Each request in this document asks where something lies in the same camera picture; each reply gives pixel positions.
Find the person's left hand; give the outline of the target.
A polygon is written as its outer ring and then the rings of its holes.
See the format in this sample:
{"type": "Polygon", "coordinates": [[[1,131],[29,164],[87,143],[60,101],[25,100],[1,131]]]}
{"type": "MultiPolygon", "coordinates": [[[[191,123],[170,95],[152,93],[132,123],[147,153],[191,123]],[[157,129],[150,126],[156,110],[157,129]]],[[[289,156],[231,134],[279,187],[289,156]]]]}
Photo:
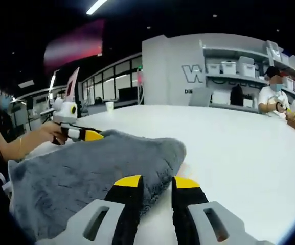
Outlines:
{"type": "Polygon", "coordinates": [[[54,122],[46,122],[39,129],[43,142],[53,142],[54,138],[59,144],[64,144],[64,136],[61,131],[61,126],[54,122]]]}

